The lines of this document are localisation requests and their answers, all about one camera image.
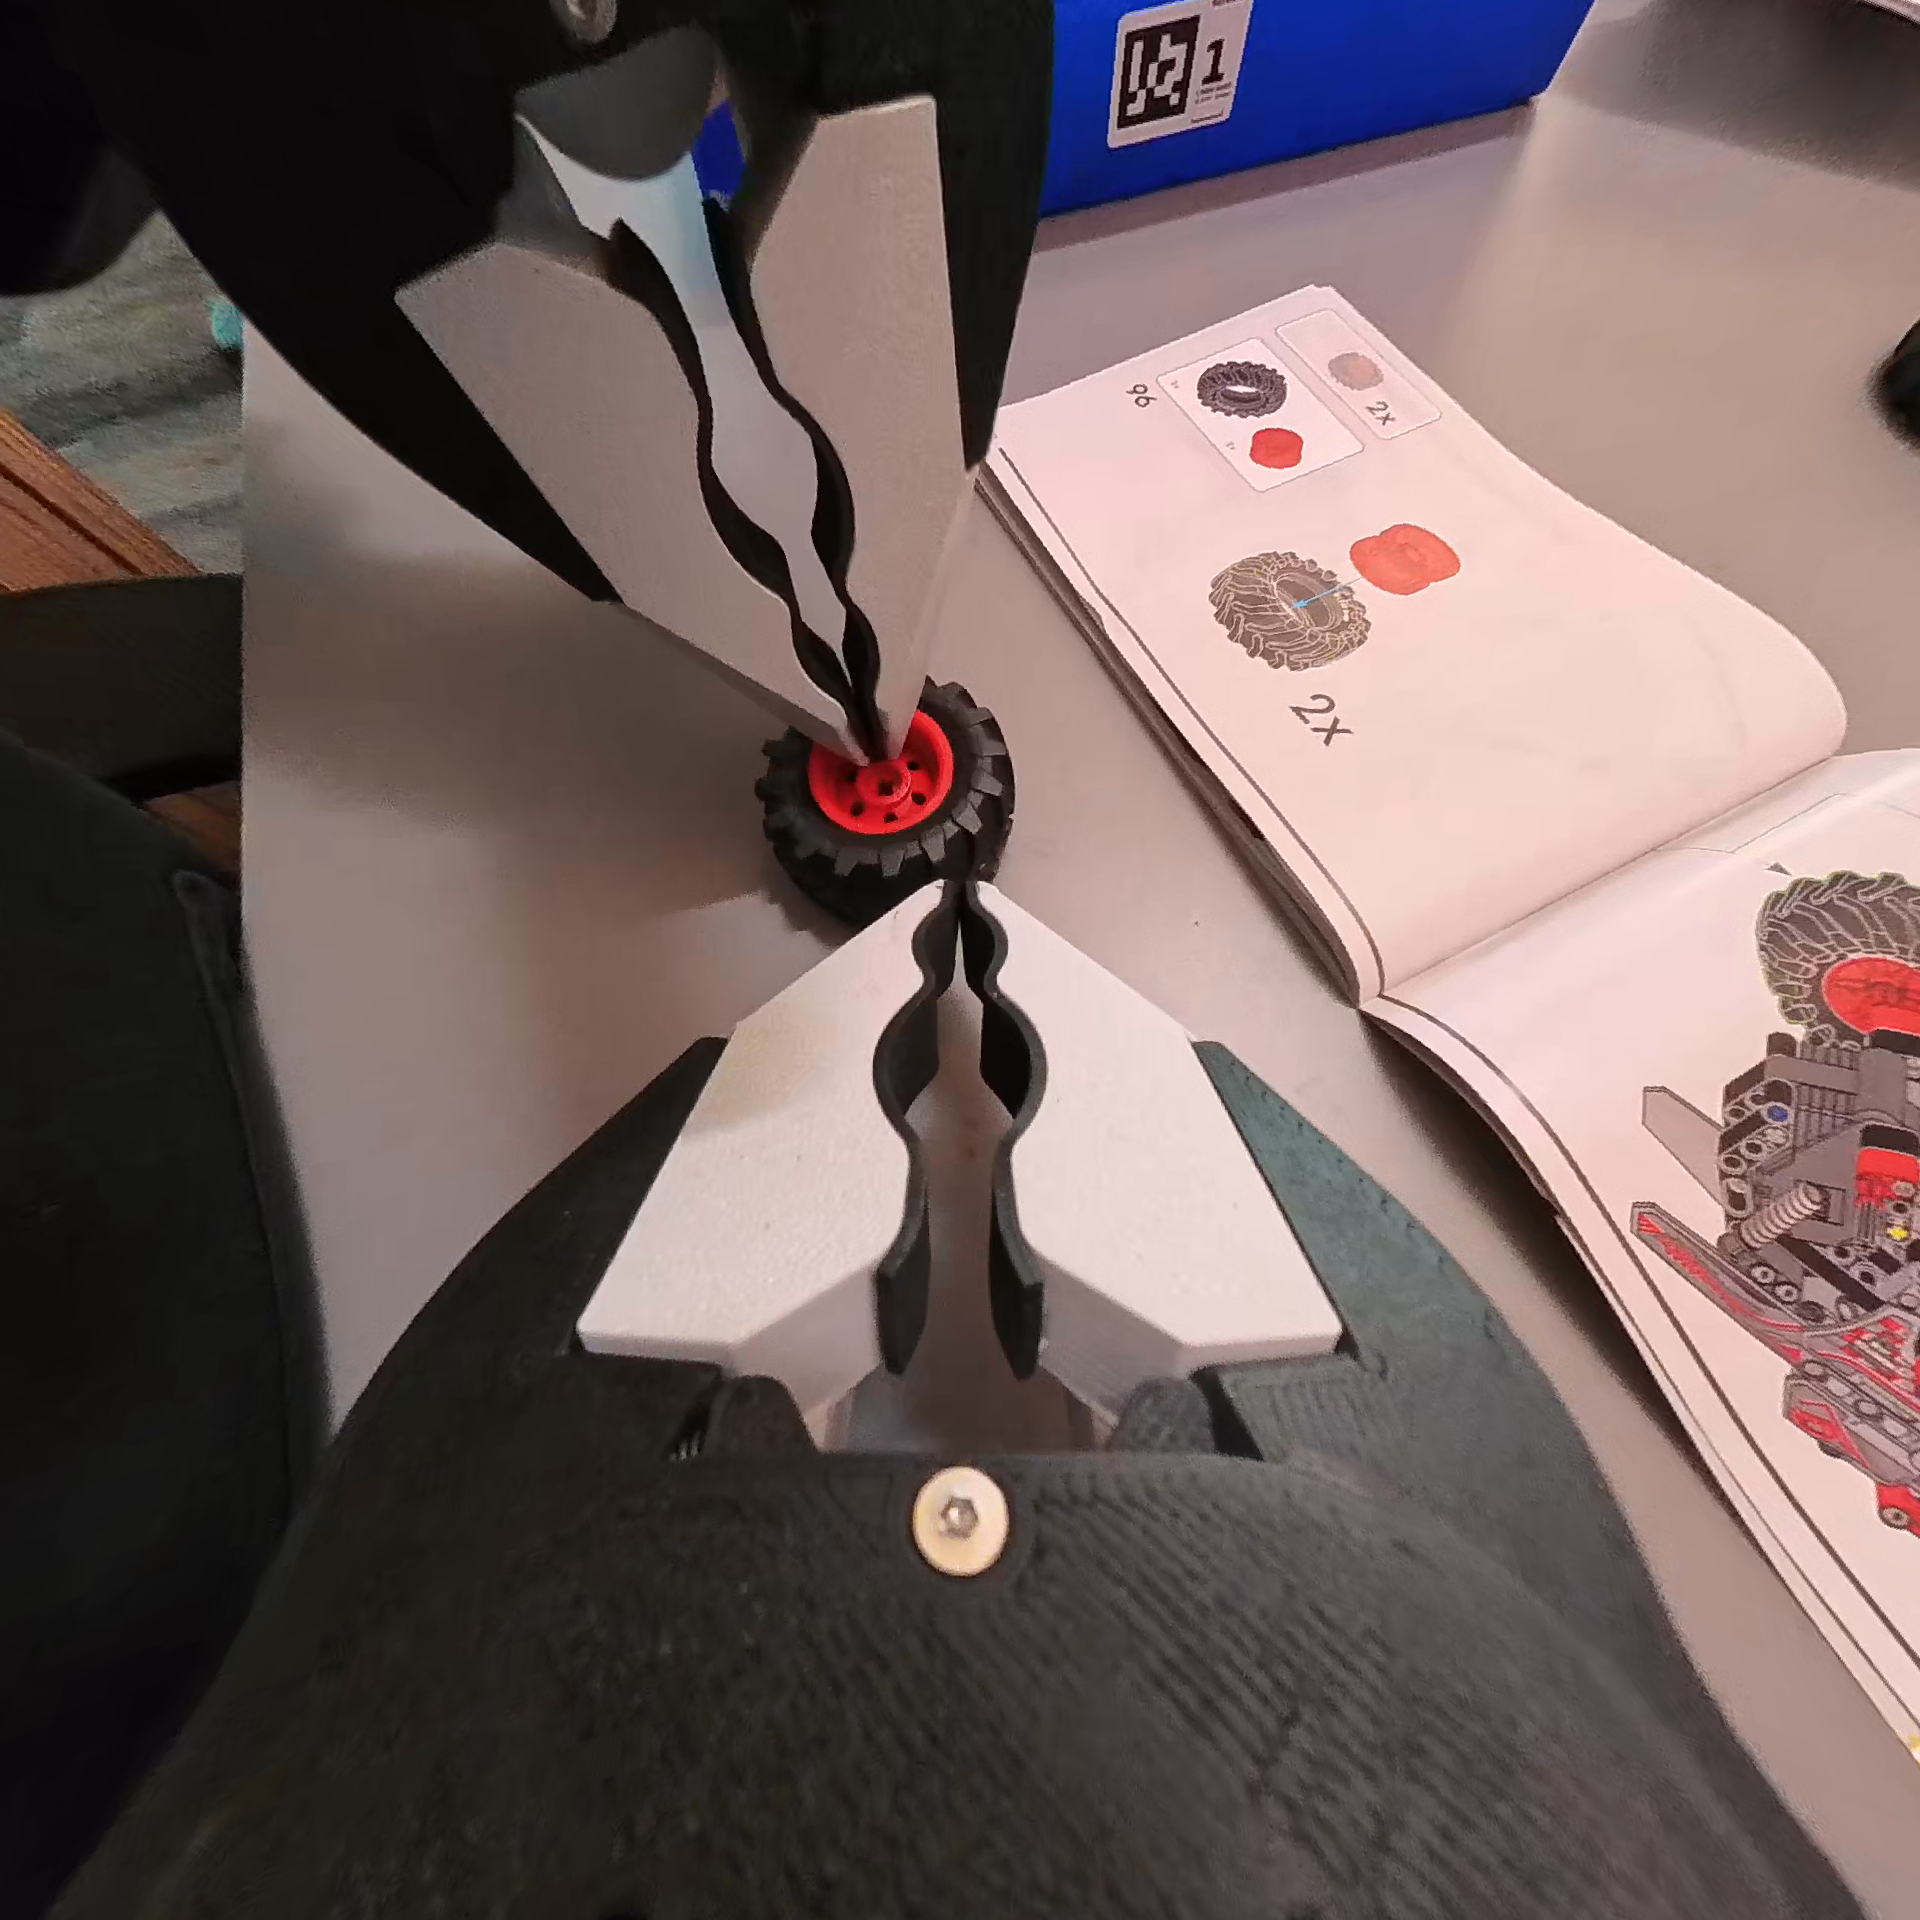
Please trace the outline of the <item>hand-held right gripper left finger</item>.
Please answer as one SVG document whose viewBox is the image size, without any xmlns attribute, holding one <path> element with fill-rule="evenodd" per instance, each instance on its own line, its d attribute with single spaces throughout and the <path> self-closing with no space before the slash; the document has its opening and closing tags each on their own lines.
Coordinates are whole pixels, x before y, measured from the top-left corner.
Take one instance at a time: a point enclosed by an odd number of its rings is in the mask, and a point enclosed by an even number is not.
<svg viewBox="0 0 1920 1920">
<path fill-rule="evenodd" d="M 735 1025 L 579 1319 L 592 1357 L 775 1378 L 837 1445 L 882 1370 L 876 1287 L 912 1218 L 876 1056 L 930 991 L 920 929 L 954 943 L 941 909 L 930 881 Z"/>
</svg>

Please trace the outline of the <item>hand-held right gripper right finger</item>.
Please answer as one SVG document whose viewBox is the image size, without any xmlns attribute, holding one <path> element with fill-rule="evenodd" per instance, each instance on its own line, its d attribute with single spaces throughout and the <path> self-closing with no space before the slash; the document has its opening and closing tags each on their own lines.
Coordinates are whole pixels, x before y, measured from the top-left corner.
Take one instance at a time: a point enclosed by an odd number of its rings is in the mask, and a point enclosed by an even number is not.
<svg viewBox="0 0 1920 1920">
<path fill-rule="evenodd" d="M 1341 1322 L 1181 1022 L 998 890 L 959 895 L 997 1145 L 989 1300 L 1101 1426 L 1141 1382 L 1328 1357 Z"/>
</svg>

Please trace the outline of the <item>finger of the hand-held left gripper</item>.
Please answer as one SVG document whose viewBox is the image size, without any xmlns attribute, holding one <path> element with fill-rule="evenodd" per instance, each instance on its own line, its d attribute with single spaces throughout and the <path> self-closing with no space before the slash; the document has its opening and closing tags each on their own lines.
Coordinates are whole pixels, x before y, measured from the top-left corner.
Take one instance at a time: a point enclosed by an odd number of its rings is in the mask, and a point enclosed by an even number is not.
<svg viewBox="0 0 1920 1920">
<path fill-rule="evenodd" d="M 920 704 L 964 517 L 964 419 L 938 107 L 928 95 L 811 113 L 730 92 L 743 178 L 730 221 L 776 389 L 823 433 L 842 498 L 849 672 L 867 759 Z"/>
<path fill-rule="evenodd" d="M 398 303 L 632 615 L 832 751 L 865 751 L 780 544 L 716 470 L 696 328 L 641 236 L 507 232 Z"/>
</svg>

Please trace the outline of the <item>red wheel rim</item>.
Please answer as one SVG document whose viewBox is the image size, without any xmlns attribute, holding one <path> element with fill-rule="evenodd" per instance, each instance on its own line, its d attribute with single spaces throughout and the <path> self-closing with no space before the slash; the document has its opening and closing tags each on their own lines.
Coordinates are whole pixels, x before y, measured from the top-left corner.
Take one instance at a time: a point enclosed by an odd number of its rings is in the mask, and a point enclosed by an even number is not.
<svg viewBox="0 0 1920 1920">
<path fill-rule="evenodd" d="M 928 711 L 914 711 L 900 754 L 852 760 L 825 746 L 806 751 L 806 794 L 837 829 L 887 835 L 924 829 L 954 792 L 954 746 Z"/>
</svg>

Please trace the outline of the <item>instruction booklet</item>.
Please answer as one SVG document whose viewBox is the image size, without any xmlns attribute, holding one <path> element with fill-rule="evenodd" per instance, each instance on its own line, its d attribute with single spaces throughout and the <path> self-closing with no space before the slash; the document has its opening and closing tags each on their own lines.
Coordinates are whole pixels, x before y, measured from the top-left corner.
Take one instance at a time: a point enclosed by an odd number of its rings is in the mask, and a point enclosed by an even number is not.
<svg viewBox="0 0 1920 1920">
<path fill-rule="evenodd" d="M 1005 404 L 978 484 L 1917 1748 L 1917 751 L 1333 289 Z"/>
</svg>

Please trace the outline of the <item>white desk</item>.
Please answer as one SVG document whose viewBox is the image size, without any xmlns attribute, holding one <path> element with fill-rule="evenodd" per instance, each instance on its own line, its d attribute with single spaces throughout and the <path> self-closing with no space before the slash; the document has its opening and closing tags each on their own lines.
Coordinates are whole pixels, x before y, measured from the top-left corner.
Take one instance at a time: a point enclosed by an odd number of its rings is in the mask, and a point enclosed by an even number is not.
<svg viewBox="0 0 1920 1920">
<path fill-rule="evenodd" d="M 1769 610 L 1851 749 L 1917 742 L 1917 33 L 1857 5 L 1595 5 L 1445 131 L 1063 217 L 1026 398 L 1333 283 L 1560 490 Z M 353 1403 L 467 1247 L 692 1038 L 828 943 L 757 829 L 775 726 L 245 369 L 245 932 Z M 1741 1736 L 1857 1898 L 1917 1918 L 1917 1768 L 1720 1502 L 1506 1145 L 1346 1007 L 987 508 L 938 677 L 1017 771 L 1002 885 L 1230 1045 L 1540 1359 Z"/>
</svg>

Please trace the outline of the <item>blue plastic bin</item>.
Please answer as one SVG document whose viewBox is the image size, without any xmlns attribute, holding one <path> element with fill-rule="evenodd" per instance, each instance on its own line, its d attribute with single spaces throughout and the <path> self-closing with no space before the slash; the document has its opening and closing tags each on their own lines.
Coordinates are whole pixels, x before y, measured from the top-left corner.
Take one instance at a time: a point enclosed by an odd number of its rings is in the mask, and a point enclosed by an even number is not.
<svg viewBox="0 0 1920 1920">
<path fill-rule="evenodd" d="M 1519 107 L 1588 5 L 1053 5 L 1039 213 Z"/>
</svg>

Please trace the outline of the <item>person in black hoodie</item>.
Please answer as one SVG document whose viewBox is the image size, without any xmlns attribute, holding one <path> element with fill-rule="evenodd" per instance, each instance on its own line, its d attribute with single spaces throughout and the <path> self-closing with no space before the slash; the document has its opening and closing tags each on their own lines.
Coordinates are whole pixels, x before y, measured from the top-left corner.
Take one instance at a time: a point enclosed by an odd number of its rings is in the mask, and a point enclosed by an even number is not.
<svg viewBox="0 0 1920 1920">
<path fill-rule="evenodd" d="M 2 1918 L 198 1705 L 321 1375 L 234 890 L 2 739 Z"/>
</svg>

